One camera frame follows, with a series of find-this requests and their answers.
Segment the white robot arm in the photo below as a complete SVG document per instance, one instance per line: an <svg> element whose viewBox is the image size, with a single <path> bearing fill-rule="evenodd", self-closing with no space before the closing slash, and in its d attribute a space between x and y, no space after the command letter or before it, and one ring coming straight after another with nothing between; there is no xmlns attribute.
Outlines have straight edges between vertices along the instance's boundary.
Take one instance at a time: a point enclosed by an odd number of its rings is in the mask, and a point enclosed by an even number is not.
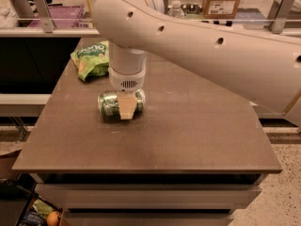
<svg viewBox="0 0 301 226"><path fill-rule="evenodd" d="M153 53L301 126L299 39L170 17L163 0L97 0L93 20L115 89L140 89Z"/></svg>

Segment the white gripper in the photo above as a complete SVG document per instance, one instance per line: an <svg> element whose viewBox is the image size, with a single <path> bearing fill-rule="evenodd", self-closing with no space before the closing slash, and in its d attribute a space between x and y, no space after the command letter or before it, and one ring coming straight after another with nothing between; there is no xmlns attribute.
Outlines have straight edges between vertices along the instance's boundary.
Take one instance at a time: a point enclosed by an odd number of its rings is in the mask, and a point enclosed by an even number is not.
<svg viewBox="0 0 301 226"><path fill-rule="evenodd" d="M112 87L121 92L118 93L119 115L122 120L131 120L135 113L137 98L133 92L142 88L146 70L135 74L122 74L109 68L109 80Z"/></svg>

